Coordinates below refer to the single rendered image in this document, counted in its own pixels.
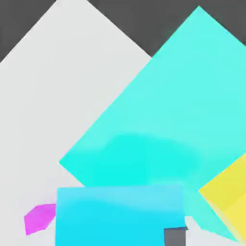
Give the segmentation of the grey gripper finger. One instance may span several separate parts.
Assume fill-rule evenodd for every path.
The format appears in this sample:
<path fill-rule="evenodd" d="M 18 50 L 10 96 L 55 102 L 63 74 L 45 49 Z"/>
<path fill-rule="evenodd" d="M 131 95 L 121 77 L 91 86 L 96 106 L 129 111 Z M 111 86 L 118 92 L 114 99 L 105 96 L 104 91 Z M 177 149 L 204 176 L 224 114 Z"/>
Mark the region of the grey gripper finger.
<path fill-rule="evenodd" d="M 234 241 L 203 230 L 191 216 L 184 217 L 186 227 L 164 229 L 164 246 L 234 246 Z"/>

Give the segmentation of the small light blue cube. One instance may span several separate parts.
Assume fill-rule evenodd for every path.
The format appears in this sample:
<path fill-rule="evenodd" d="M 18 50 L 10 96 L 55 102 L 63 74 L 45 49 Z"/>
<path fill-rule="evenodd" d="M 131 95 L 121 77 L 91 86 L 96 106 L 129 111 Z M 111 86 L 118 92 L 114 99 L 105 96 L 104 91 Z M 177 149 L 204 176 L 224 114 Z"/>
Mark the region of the small light blue cube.
<path fill-rule="evenodd" d="M 164 246 L 185 225 L 178 185 L 59 188 L 55 246 Z"/>

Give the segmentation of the small magenta cube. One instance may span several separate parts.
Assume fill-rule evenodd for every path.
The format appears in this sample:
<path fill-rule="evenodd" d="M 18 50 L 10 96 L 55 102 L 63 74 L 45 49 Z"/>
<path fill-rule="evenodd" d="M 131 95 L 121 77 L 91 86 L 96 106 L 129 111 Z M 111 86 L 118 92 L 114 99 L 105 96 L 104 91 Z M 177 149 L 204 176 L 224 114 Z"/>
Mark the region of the small magenta cube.
<path fill-rule="evenodd" d="M 56 216 L 56 204 L 37 205 L 24 216 L 25 233 L 45 230 Z"/>

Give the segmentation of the large yellow box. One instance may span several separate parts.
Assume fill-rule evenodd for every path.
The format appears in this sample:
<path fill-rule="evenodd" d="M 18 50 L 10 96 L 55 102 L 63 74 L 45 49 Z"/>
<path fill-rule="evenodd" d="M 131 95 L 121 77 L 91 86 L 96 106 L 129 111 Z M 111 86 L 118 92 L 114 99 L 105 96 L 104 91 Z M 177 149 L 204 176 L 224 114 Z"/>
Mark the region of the large yellow box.
<path fill-rule="evenodd" d="M 235 239 L 246 245 L 246 153 L 199 189 Z"/>

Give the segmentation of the large turquoise box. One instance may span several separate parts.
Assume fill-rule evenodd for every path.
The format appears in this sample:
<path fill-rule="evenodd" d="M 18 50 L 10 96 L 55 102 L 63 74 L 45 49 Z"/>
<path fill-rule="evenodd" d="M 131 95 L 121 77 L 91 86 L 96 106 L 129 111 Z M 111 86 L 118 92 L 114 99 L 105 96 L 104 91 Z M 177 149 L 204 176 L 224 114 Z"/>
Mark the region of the large turquoise box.
<path fill-rule="evenodd" d="M 233 239 L 199 189 L 246 153 L 246 46 L 201 7 L 62 157 L 85 186 L 184 186 L 185 213 Z"/>

